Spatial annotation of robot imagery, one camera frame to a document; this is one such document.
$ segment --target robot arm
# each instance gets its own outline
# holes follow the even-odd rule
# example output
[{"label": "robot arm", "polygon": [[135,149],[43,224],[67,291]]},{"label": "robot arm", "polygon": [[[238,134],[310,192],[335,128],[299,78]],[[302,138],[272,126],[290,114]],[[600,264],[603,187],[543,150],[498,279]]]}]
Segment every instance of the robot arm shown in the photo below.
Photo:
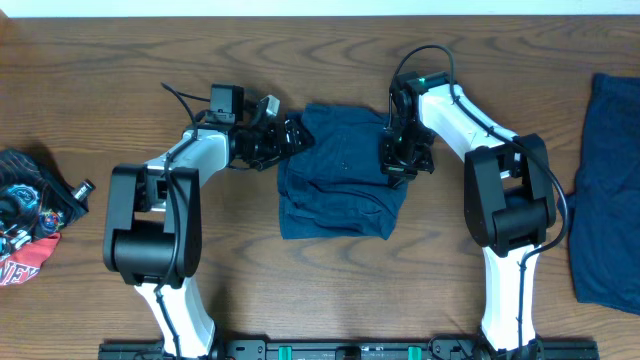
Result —
[{"label": "robot arm", "polygon": [[[148,302],[164,335],[166,354],[177,355],[174,334],[184,358],[215,358],[221,344],[194,277],[202,248],[200,188],[233,159],[261,171],[313,144],[299,122],[274,121],[279,104],[275,97],[252,106],[253,119],[244,126],[243,103],[242,88],[213,85],[210,110],[200,113],[205,122],[197,125],[197,135],[193,126],[187,128],[168,152],[143,165],[121,164],[112,173],[104,262]],[[174,156],[167,173],[169,154]],[[168,196],[168,176],[173,179],[175,207]],[[182,220],[177,229],[174,208]],[[149,211],[165,212],[164,223],[135,218],[135,213]],[[175,268],[169,269],[172,256]],[[156,287],[165,277],[159,300]]]},{"label": "robot arm", "polygon": [[[547,162],[544,143],[537,135],[519,138],[491,120],[464,95],[454,91],[463,106],[495,133],[526,147]],[[494,353],[519,347],[520,262],[545,240],[555,221],[550,181],[521,153],[491,136],[451,97],[449,76],[399,75],[391,88],[399,117],[391,122],[381,147],[382,171],[397,184],[413,179],[417,171],[434,170],[430,146],[436,135],[465,163],[465,219],[473,239],[483,247],[486,306],[481,331]],[[505,190],[502,179],[522,177],[522,185]],[[531,320],[533,270],[537,255],[527,262],[522,304],[522,341],[535,339]]]}]

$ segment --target white wall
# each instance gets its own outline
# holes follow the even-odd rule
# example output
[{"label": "white wall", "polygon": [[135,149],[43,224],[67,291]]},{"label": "white wall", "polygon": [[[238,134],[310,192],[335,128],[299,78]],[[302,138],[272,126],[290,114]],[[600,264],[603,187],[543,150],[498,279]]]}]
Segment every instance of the white wall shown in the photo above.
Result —
[{"label": "white wall", "polygon": [[640,14],[640,0],[0,0],[9,17]]}]

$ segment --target green connector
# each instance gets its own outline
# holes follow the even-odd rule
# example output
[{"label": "green connector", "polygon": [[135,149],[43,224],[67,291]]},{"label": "green connector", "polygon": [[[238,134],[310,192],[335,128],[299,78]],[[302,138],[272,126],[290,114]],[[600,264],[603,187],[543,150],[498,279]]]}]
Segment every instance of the green connector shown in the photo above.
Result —
[{"label": "green connector", "polygon": [[291,346],[281,346],[278,348],[278,360],[292,360],[293,350]]},{"label": "green connector", "polygon": [[409,346],[409,360],[422,360],[422,349],[417,346]]}]

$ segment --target wooden table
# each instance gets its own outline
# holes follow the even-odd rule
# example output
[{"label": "wooden table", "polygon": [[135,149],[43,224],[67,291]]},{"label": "wooden table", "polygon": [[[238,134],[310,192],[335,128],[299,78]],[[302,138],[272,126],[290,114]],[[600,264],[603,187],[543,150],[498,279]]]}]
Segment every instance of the wooden table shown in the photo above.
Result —
[{"label": "wooden table", "polygon": [[[91,359],[105,339],[160,336],[143,299],[104,267],[102,236],[111,169],[159,155],[187,124],[161,81],[204,96],[211,82],[233,83],[273,93],[285,110],[386,111],[401,57],[446,44],[478,107],[537,132],[571,190],[592,75],[640,75],[638,17],[33,19],[1,33],[1,144],[50,153],[70,183],[98,187],[41,274],[0,289],[5,359]],[[445,70],[446,59],[424,52],[407,69]],[[436,171],[411,184],[388,241],[283,241],[275,169],[213,177],[198,279],[218,325],[272,339],[474,333],[482,251],[462,214],[462,164],[441,141],[434,152]],[[538,263],[534,308],[543,337],[593,337],[604,359],[640,352],[639,317],[577,303],[566,242]]]}]

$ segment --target navy blue shirt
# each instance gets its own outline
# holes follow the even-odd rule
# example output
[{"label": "navy blue shirt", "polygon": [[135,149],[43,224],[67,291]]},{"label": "navy blue shirt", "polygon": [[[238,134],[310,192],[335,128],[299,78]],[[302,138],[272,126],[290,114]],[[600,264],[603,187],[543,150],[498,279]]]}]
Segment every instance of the navy blue shirt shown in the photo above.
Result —
[{"label": "navy blue shirt", "polygon": [[578,301],[640,315],[640,79],[595,75],[568,200]]},{"label": "navy blue shirt", "polygon": [[280,162],[280,232],[284,239],[379,236],[388,239],[407,184],[387,186],[378,146],[387,115],[311,104],[302,123],[315,145]]}]

